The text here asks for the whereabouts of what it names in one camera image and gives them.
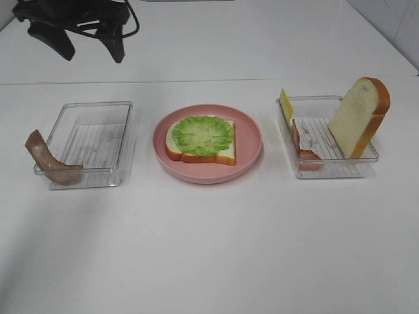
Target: yellow cheese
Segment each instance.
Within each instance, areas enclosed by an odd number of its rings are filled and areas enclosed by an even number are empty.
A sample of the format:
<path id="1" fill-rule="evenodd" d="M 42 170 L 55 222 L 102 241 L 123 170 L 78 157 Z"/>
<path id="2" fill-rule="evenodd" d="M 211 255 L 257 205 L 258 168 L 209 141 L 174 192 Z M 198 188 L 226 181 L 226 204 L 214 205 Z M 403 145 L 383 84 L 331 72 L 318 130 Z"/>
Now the yellow cheese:
<path id="1" fill-rule="evenodd" d="M 283 113 L 285 114 L 285 118 L 288 121 L 288 125 L 291 125 L 291 117 L 294 113 L 293 104 L 290 102 L 285 90 L 281 89 L 281 96 L 280 96 L 280 103 L 282 106 Z"/>

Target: toast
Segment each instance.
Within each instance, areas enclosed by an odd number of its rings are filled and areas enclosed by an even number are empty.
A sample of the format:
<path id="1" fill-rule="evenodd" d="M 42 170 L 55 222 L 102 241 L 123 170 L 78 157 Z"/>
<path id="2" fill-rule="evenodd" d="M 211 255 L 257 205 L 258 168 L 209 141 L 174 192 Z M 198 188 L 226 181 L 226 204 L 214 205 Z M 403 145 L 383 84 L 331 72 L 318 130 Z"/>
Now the toast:
<path id="1" fill-rule="evenodd" d="M 208 152 L 208 154 L 205 153 L 197 153 L 196 149 L 185 149 L 185 147 L 182 147 L 182 145 L 179 144 L 179 124 L 184 122 L 186 119 L 191 118 L 198 118 L 198 119 L 212 119 L 216 118 L 219 119 L 219 123 L 221 124 L 227 124 L 226 127 L 229 130 L 229 143 L 225 143 L 222 146 L 222 149 L 217 150 L 217 152 Z M 223 120 L 219 117 L 214 116 L 202 116 L 202 117 L 186 117 L 186 119 L 183 119 L 180 122 L 176 122 L 172 124 L 169 127 L 169 130 L 166 134 L 166 153 L 168 157 L 171 160 L 174 161 L 180 161 L 180 162 L 186 162 L 186 163 L 210 163 L 214 162 L 216 164 L 225 164 L 229 166 L 236 165 L 236 132 L 235 132 L 235 123 L 232 120 Z M 206 136 L 210 137 L 210 135 L 207 134 L 208 129 L 204 128 L 204 130 L 201 130 L 201 128 L 194 129 L 193 133 L 189 133 L 190 136 Z"/>
<path id="2" fill-rule="evenodd" d="M 359 158 L 390 108 L 390 94 L 377 78 L 363 77 L 344 96 L 329 129 L 345 158 Z"/>

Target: sandwich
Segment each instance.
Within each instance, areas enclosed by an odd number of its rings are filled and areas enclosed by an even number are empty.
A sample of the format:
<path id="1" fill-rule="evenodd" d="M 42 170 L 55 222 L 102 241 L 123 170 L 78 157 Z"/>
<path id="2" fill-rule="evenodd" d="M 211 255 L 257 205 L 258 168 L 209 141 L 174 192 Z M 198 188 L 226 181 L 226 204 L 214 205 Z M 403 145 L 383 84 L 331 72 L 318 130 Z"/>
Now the sandwich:
<path id="1" fill-rule="evenodd" d="M 236 164 L 236 132 L 232 120 L 219 116 L 188 116 L 172 124 L 166 134 L 171 160 L 186 163 Z"/>

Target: black cable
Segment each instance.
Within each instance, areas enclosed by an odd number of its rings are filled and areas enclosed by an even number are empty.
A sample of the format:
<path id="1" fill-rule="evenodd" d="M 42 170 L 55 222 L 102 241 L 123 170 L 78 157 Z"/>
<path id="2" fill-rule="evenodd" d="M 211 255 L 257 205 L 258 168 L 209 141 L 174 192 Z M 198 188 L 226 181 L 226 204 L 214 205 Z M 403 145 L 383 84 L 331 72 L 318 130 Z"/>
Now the black cable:
<path id="1" fill-rule="evenodd" d="M 137 18 L 136 13 L 134 12 L 133 8 L 131 7 L 131 4 L 128 2 L 128 0 L 124 0 L 124 2 L 126 3 L 126 6 L 128 7 L 128 10 L 130 11 L 130 13 L 131 13 L 131 15 L 132 15 L 132 17 L 133 17 L 133 19 L 136 23 L 136 28 L 133 31 L 122 35 L 122 38 L 127 38 L 127 37 L 130 37 L 130 36 L 135 35 L 136 33 L 138 33 L 139 22 L 138 22 L 138 18 Z M 90 34 L 90 33 L 87 33 L 85 31 L 81 31 L 76 27 L 69 27 L 69 26 L 65 26 L 65 25 L 62 25 L 61 27 L 68 30 L 68 31 L 72 31 L 73 33 L 83 35 L 83 36 L 86 36 L 86 37 L 90 37 L 90 38 L 95 38 L 95 39 L 118 39 L 118 38 L 120 38 L 120 37 L 116 37 L 116 36 L 103 36 L 103 35 Z"/>

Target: bread slice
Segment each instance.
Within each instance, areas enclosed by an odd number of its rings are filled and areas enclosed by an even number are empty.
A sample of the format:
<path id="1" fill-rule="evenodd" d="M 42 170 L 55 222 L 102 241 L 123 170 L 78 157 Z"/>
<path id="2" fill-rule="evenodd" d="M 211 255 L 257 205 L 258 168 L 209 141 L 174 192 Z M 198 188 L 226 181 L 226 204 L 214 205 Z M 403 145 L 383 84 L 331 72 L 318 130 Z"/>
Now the bread slice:
<path id="1" fill-rule="evenodd" d="M 175 128 L 176 123 L 172 124 L 169 127 L 169 130 L 166 134 L 166 152 L 168 157 L 174 161 L 182 161 L 186 163 L 208 163 L 215 162 L 217 164 L 225 164 L 229 166 L 236 165 L 236 132 L 234 121 L 226 120 L 234 129 L 234 136 L 232 143 L 228 146 L 228 149 L 220 150 L 216 155 L 213 156 L 196 156 L 189 153 L 182 153 L 177 147 L 173 137 L 172 132 Z"/>
<path id="2" fill-rule="evenodd" d="M 359 158 L 390 108 L 390 94 L 377 78 L 363 77 L 344 96 L 329 123 L 345 158 Z"/>

